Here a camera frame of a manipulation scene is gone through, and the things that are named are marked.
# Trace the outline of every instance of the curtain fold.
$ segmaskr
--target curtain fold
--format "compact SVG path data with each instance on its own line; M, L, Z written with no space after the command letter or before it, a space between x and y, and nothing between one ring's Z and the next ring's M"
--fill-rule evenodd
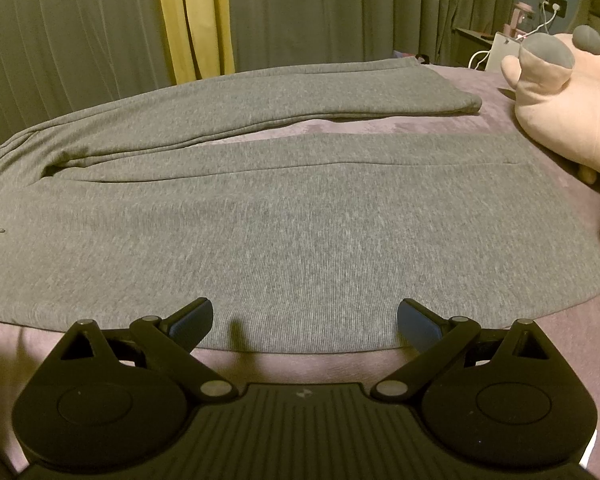
M177 84L235 72L229 0L160 0Z
M451 60L454 28L493 33L513 0L230 0L239 71L368 61L393 50Z

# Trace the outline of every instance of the plush toy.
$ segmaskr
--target plush toy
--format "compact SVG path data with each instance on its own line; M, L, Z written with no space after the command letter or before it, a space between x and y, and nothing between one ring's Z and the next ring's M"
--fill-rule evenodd
M533 139L580 165L593 184L600 173L600 35L588 25L572 34L533 34L518 57L502 60L516 90L516 117Z

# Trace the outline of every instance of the ribbed black surface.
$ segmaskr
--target ribbed black surface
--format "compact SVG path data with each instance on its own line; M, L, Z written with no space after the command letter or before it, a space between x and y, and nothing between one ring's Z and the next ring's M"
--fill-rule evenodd
M253 384L239 400L207 406L168 452L100 476L33 467L22 480L575 480L578 466L538 474L477 468L447 455L408 408L367 399L358 384Z

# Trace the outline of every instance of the gray plush paw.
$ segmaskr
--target gray plush paw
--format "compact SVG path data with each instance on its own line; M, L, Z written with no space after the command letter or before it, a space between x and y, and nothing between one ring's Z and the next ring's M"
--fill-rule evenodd
M573 31L571 41L575 48L600 56L600 34L595 28L591 28L589 25L579 25Z
M544 32L532 34L522 42L522 48L528 50L534 56L558 66L573 68L576 59L573 52L569 50L558 38L554 38Z

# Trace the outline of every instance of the power outlet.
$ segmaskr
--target power outlet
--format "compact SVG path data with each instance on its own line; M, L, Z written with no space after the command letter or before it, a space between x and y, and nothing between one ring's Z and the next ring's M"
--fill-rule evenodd
M544 7L544 10L546 11L547 15L549 15L549 16L554 15L553 4L560 5L560 10L558 10L558 13L556 14L556 16L558 16L559 18L564 18L567 15L567 0L546 0L546 1L548 2L548 5Z

